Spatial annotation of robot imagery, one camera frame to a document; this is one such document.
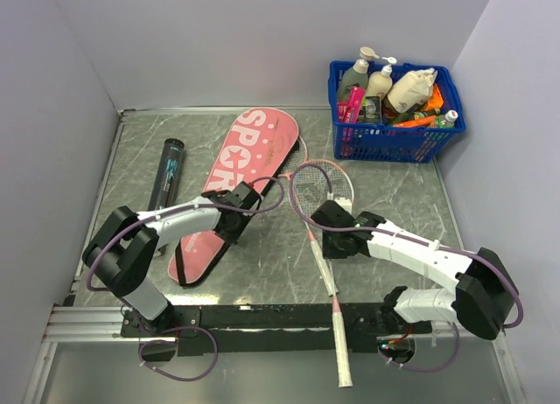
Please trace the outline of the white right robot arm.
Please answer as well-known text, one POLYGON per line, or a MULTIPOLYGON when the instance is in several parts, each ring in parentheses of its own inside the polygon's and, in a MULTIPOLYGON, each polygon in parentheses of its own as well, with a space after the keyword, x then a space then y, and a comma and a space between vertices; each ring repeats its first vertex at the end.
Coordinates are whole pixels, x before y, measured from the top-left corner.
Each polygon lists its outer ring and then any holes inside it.
POLYGON ((383 325, 401 332, 419 322, 460 324, 478 338, 494 340, 519 298, 500 257, 482 247, 472 253, 409 233, 372 212, 353 216, 327 200, 311 220, 323 231, 323 255, 357 254, 390 261, 437 284, 434 289, 398 287, 386 299, 383 325))

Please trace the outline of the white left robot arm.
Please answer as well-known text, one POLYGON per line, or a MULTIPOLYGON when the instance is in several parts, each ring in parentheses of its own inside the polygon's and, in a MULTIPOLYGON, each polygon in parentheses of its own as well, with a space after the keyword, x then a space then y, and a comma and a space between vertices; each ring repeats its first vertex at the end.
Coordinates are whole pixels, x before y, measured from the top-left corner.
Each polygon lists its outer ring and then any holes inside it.
POLYGON ((90 275, 142 318, 155 336, 172 327, 174 307, 148 280, 156 250, 190 234, 213 232, 227 244, 237 242, 262 202, 249 184, 233 190, 204 192, 195 199, 158 211, 115 209, 82 254, 90 275))

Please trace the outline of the pink racket bag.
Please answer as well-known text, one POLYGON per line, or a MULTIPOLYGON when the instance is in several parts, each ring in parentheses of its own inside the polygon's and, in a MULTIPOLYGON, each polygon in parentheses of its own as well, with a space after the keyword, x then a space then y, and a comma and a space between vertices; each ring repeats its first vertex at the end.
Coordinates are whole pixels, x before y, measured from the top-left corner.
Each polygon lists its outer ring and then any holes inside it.
MULTIPOLYGON (((277 108, 252 108, 234 121, 209 172, 202 191, 234 189, 241 181, 274 177, 294 148, 299 126, 277 108)), ((168 266, 168 275, 182 287, 207 276, 229 245, 212 232, 182 238, 168 266)))

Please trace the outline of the black shuttlecock tube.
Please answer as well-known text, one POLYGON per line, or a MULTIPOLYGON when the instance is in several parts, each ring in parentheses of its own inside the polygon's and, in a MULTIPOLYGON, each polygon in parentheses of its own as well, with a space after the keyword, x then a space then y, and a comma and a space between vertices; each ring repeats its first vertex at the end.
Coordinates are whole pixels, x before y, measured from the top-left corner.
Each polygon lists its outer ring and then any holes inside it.
POLYGON ((176 138, 164 141, 152 186, 148 211, 156 211, 173 205, 179 184, 185 144, 176 138))

